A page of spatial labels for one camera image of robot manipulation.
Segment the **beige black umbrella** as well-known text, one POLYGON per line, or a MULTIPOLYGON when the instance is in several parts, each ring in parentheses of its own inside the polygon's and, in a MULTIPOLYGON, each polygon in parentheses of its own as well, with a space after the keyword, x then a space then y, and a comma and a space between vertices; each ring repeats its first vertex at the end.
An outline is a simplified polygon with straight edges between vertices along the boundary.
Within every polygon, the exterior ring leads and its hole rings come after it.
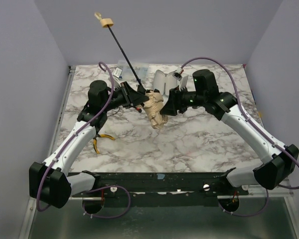
MULTIPOLYGON (((137 74, 135 73, 130 60, 128 59, 125 51, 123 50, 121 44, 119 43, 117 37, 115 36, 112 26, 114 25, 114 22, 111 18, 102 18, 102 15, 99 12, 95 12, 94 16, 99 20, 101 26, 103 28, 107 28, 109 32, 111 33, 112 37, 114 38, 117 46, 119 47, 123 57, 127 61, 128 65, 130 66, 133 74, 135 75, 136 81, 138 85, 142 84, 141 80, 138 78, 137 74)), ((145 89, 145 95, 149 97, 149 100, 140 106, 142 109, 145 110, 145 113, 147 114, 147 117, 149 118, 149 121, 151 123, 152 128, 154 129, 161 129, 165 123, 167 123, 167 116, 162 116, 160 114, 160 110, 163 107, 163 98, 162 95, 159 92, 155 92, 153 90, 146 90, 145 89)))

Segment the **mint green umbrella case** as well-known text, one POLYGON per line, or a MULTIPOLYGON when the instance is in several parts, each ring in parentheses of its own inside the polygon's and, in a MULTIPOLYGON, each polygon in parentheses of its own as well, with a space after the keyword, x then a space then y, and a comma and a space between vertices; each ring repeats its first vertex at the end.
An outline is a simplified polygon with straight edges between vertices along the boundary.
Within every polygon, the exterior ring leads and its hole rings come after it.
POLYGON ((173 76, 174 72, 168 74, 156 70, 153 78, 153 90, 158 90, 162 95, 169 96, 169 91, 178 87, 179 81, 173 76))

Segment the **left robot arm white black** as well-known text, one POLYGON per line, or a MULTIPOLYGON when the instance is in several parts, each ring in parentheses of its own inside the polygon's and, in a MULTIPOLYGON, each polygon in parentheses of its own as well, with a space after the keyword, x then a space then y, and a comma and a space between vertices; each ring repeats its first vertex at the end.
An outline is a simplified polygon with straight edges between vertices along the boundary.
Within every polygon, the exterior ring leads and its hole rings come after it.
POLYGON ((148 100, 142 85, 134 90, 127 82, 114 88, 108 87, 105 81, 93 81, 88 91, 88 101, 70 134, 42 163, 31 165, 30 196, 37 203, 62 208, 71 196, 95 189, 99 175, 83 171, 69 176, 72 164, 86 144, 98 135, 108 118, 108 111, 118 107, 134 108, 148 100))

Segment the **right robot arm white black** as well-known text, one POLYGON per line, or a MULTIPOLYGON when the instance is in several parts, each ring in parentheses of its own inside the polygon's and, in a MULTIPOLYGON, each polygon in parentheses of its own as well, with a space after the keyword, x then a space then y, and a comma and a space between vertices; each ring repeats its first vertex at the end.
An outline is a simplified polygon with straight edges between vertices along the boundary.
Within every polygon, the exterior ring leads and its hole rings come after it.
POLYGON ((168 101, 160 111, 162 115, 176 116, 188 107, 204 107, 219 121, 231 127, 256 152, 262 164, 255 167, 231 169, 227 181, 233 187, 261 185, 272 190, 295 169, 299 149, 285 145, 264 130, 238 105, 236 97, 229 92, 220 92, 214 74, 198 70, 193 74, 195 91, 176 87, 169 91, 168 101))

